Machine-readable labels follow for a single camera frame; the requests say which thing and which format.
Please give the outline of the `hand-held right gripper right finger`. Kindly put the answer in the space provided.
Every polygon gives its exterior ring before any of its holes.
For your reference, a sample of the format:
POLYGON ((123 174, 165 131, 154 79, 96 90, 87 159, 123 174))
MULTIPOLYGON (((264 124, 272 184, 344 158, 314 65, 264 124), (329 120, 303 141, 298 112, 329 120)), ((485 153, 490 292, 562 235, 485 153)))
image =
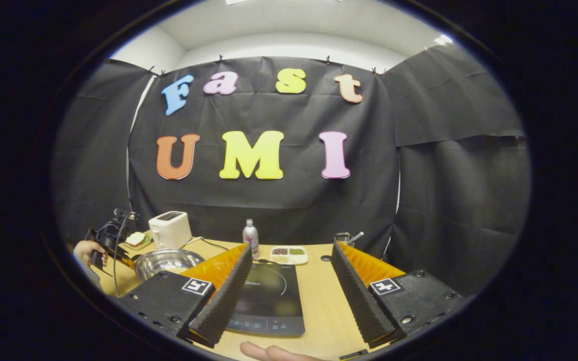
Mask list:
POLYGON ((333 244, 331 264, 371 348, 431 327, 464 302, 426 270, 404 272, 344 242, 333 244))

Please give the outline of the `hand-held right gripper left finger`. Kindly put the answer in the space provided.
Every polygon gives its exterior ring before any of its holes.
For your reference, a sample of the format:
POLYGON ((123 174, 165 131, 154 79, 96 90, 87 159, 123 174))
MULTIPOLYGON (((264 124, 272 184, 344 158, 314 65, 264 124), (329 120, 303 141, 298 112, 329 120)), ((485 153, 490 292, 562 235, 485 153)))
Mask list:
POLYGON ((154 327, 212 348, 229 324, 251 267, 250 245, 239 244, 182 273, 157 272, 120 301, 154 327))

